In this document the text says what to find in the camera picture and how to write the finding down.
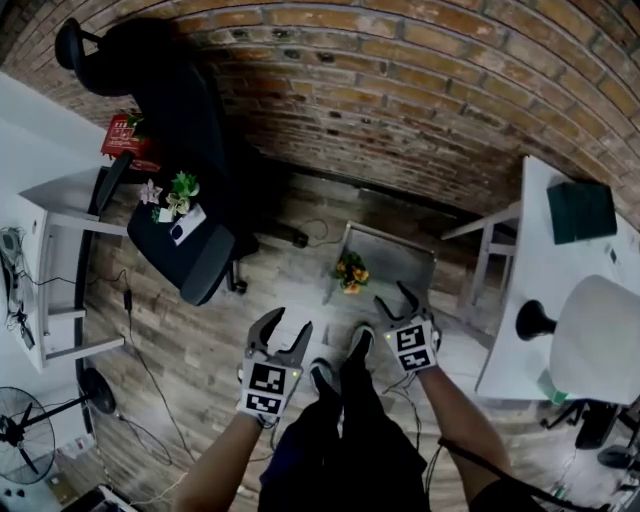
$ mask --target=forearm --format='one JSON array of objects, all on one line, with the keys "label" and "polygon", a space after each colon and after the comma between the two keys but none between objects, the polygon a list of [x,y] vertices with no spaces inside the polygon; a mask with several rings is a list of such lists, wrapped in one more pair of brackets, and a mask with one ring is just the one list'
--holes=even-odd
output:
[{"label": "forearm", "polygon": [[[511,473],[509,456],[491,423],[438,367],[418,373],[436,415],[442,437],[474,453],[505,473]],[[467,500],[498,478],[468,460],[452,454],[462,476]]]},{"label": "forearm", "polygon": [[178,487],[174,512],[222,512],[233,502],[262,428],[238,413]]}]

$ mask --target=shoe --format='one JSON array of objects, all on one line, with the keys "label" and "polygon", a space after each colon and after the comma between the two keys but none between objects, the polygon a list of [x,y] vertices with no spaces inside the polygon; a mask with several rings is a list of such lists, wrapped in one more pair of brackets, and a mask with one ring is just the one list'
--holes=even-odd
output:
[{"label": "shoe", "polygon": [[318,396],[329,389],[341,394],[340,380],[326,359],[318,358],[311,363],[311,385]]},{"label": "shoe", "polygon": [[369,324],[361,324],[351,336],[351,347],[347,359],[350,361],[362,361],[366,364],[376,340],[376,333]]}]

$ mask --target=white desk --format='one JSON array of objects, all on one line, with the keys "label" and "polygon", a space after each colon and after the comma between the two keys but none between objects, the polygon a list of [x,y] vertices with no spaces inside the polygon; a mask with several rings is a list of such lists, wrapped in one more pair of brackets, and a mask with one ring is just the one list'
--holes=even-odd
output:
[{"label": "white desk", "polygon": [[[522,196],[505,212],[445,234],[452,238],[474,229],[483,229],[519,215],[513,264],[503,300],[504,309],[495,343],[478,379],[479,395],[500,399],[546,400],[538,387],[540,375],[549,366],[552,337],[522,341],[515,322],[522,305],[538,300],[549,318],[557,319],[575,286],[587,276],[601,275],[640,295],[640,235],[620,215],[616,215],[616,236],[555,245],[547,188],[569,178],[544,162],[527,157],[524,161]],[[491,234],[483,236],[483,249],[491,244]],[[612,247],[618,257],[614,265],[607,253]],[[484,271],[479,269],[484,280]]]},{"label": "white desk", "polygon": [[[127,231],[124,227],[99,222],[95,216],[84,215],[77,217],[49,212],[19,194],[8,198],[3,207],[3,227],[18,228],[24,235],[22,252],[25,271],[35,282],[43,282],[56,277],[49,274],[49,230],[51,226],[127,236]],[[20,335],[19,328],[14,329],[12,332],[16,342],[39,372],[42,372],[47,365],[56,361],[80,359],[124,344],[124,338],[117,336],[95,343],[84,344],[81,347],[58,351],[51,350],[51,348],[47,347],[47,337],[52,331],[56,330],[56,323],[83,318],[85,311],[50,311],[47,286],[34,286],[34,291],[36,309],[29,314],[27,324],[33,335],[35,345],[31,349],[27,348]]]}]

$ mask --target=yellow flower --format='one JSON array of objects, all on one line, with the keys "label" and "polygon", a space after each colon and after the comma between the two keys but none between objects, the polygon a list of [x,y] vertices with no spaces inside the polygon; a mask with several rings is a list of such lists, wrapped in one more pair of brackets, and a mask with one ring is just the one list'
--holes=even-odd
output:
[{"label": "yellow flower", "polygon": [[362,268],[354,268],[353,277],[356,279],[356,281],[364,283],[367,279],[369,279],[369,271]]},{"label": "yellow flower", "polygon": [[347,295],[360,293],[360,285],[358,283],[351,283],[344,289],[344,293]]}]

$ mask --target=red box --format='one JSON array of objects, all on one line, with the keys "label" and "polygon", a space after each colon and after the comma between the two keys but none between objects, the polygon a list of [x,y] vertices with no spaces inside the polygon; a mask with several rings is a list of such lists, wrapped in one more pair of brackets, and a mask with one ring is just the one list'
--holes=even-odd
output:
[{"label": "red box", "polygon": [[140,140],[134,137],[134,128],[127,126],[127,118],[127,114],[113,116],[107,130],[107,136],[102,143],[102,154],[117,158],[123,151],[129,150],[136,156],[131,164],[131,169],[159,171],[161,161],[157,143],[149,138]]}]

